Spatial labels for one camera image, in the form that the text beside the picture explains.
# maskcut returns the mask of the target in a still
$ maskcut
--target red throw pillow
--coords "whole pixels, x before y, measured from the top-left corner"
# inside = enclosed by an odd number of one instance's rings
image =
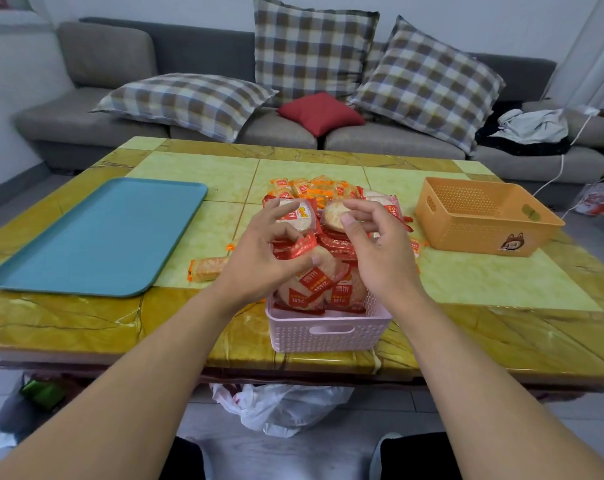
[[[361,114],[329,93],[317,93],[291,101],[280,107],[278,114],[301,124],[316,138],[337,128],[366,123]]]

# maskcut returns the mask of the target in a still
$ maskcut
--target left hand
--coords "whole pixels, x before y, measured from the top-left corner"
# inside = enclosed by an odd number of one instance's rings
[[[222,273],[211,285],[221,296],[228,297],[229,305],[233,304],[235,311],[265,298],[282,283],[314,266],[311,253],[279,260],[269,245],[276,239],[296,242],[302,237],[289,223],[276,223],[277,219],[298,207],[299,202],[280,207],[280,199],[275,198],[269,200],[249,222]]]

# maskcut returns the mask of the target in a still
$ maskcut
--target hand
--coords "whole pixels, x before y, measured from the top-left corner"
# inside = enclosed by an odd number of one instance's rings
[[[222,273],[211,287],[229,300],[236,312],[273,293],[282,283],[314,266],[313,255],[306,253],[289,260],[273,256],[270,243],[276,239],[296,242],[302,237],[289,223],[278,222],[299,207],[299,202],[280,205],[280,199],[272,199],[253,216],[242,234]]]
[[[379,202],[345,200],[344,205],[351,211],[341,215],[341,222],[355,246],[359,272],[366,287],[389,310],[398,298],[416,292],[426,294],[402,223]],[[367,232],[379,232],[380,237],[372,241]]]

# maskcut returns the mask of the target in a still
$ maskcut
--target coffee table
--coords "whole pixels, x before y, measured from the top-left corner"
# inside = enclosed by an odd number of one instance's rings
[[[134,298],[0,290],[0,357],[28,369],[104,370],[198,292],[201,285],[186,280],[190,259],[224,255],[227,243],[261,208],[271,178],[322,173],[397,193],[409,215],[425,177],[499,181],[472,161],[135,137],[1,228],[0,263],[111,178],[203,182],[207,198],[162,273]],[[423,237],[419,225],[415,228]],[[565,233],[558,232],[530,258],[427,248],[419,266],[426,290],[442,309],[521,382],[604,385],[604,265]],[[205,377],[348,384],[421,380],[395,323],[370,351],[282,354],[271,348],[261,303],[233,318],[209,356]]]

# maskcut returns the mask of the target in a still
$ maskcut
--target sofa seat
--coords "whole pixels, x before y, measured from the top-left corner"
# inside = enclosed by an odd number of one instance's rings
[[[194,141],[215,141],[202,133],[171,126],[171,138]],[[275,109],[262,107],[256,110],[240,131],[235,143],[260,146],[284,146],[317,150],[317,140],[304,127],[282,118]]]
[[[471,160],[482,162],[495,175],[507,180],[548,182],[560,172],[561,156],[516,157],[509,153],[478,146]],[[585,146],[573,146],[564,156],[562,176],[555,182],[592,184],[604,174],[604,156]]]
[[[110,89],[80,88],[25,109],[13,122],[26,139],[117,148],[134,136],[167,138],[168,126],[89,112]]]
[[[466,159],[464,152],[452,144],[392,123],[367,123],[332,131],[326,137],[324,149],[403,157]]]

